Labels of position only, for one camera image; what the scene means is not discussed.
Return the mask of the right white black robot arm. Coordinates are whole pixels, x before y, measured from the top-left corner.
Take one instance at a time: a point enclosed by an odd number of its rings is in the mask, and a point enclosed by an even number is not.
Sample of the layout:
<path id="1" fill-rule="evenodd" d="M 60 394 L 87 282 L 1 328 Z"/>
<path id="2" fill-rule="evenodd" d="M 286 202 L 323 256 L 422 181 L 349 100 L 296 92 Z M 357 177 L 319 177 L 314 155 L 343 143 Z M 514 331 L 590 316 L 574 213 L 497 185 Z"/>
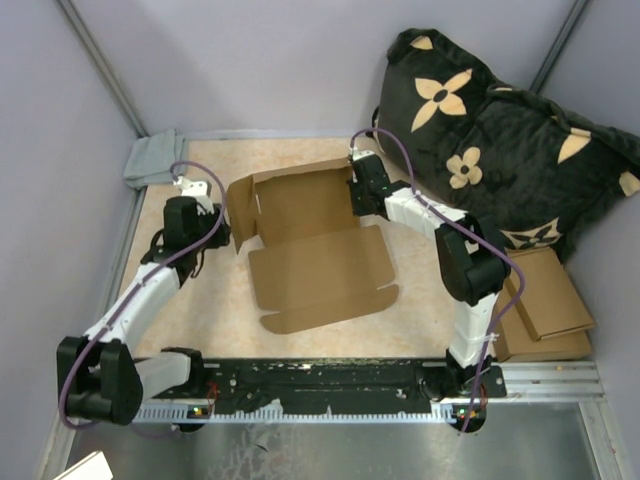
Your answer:
<path id="1" fill-rule="evenodd" d="M 419 376 L 421 390 L 433 401 L 467 396 L 491 367 L 488 331 L 510 266 L 486 245 L 497 244 L 497 229 L 486 218 L 452 209 L 414 191 L 403 181 L 392 182 L 381 158 L 371 150 L 353 148 L 349 185 L 353 212 L 377 215 L 404 225 L 435 244 L 439 271 L 454 300 L 454 334 L 444 364 L 427 367 Z"/>

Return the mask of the brown cardboard box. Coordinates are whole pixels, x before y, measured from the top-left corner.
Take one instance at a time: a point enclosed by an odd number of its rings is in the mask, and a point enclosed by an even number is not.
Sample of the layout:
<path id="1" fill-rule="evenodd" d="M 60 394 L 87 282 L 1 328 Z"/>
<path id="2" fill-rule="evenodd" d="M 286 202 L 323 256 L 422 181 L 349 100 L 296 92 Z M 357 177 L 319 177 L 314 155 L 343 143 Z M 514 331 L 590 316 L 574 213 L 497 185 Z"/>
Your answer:
<path id="1" fill-rule="evenodd" d="M 237 249 L 248 254 L 262 326 L 293 334 L 383 311 L 399 296 L 381 229 L 352 209 L 345 158 L 254 173 L 226 194 Z"/>

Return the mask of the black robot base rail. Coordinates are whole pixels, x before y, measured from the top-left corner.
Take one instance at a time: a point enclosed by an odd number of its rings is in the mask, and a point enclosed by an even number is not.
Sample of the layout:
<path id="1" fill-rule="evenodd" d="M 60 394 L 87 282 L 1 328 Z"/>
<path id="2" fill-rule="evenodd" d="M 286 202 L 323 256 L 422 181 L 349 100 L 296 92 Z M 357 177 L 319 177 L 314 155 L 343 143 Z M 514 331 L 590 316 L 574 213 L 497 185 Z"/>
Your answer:
<path id="1" fill-rule="evenodd" d="M 201 388 L 175 390 L 154 401 L 204 404 L 203 414 L 253 412 L 279 400 L 285 413 L 428 413 L 432 403 L 467 404 L 464 422 L 453 428 L 473 433 L 486 419 L 489 401 L 507 395 L 501 368 L 491 363 L 481 383 L 466 396 L 433 401 L 421 390 L 419 376 L 440 367 L 435 358 L 208 359 Z"/>

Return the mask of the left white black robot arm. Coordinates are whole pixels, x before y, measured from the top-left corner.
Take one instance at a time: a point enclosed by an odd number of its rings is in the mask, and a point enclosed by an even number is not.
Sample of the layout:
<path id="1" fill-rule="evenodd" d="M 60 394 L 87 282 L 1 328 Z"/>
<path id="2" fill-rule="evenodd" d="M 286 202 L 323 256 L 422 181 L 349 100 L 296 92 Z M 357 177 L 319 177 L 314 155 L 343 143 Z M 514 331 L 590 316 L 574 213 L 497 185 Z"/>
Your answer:
<path id="1" fill-rule="evenodd" d="M 201 196 L 170 198 L 164 227 L 125 293 L 83 335 L 59 343 L 57 409 L 65 427 L 129 425 L 141 405 L 161 393 L 194 397 L 205 390 L 208 374 L 200 351 L 168 347 L 146 359 L 132 352 L 164 305 L 199 275 L 205 252 L 229 244 L 225 210 L 225 202 Z"/>

